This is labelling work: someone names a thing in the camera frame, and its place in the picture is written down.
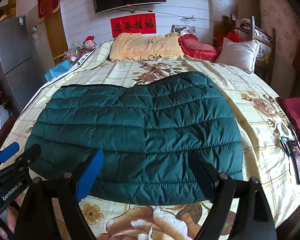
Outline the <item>person's left hand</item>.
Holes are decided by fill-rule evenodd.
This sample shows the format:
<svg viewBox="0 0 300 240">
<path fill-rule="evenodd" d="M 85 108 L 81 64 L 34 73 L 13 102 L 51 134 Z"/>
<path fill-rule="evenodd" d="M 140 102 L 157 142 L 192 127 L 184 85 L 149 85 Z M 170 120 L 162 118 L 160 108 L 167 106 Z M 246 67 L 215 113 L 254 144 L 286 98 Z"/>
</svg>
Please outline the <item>person's left hand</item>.
<svg viewBox="0 0 300 240">
<path fill-rule="evenodd" d="M 0 215 L 0 237 L 2 239 L 9 239 L 8 232 L 14 233 L 17 218 L 18 211 L 12 206 L 8 206 Z"/>
</svg>

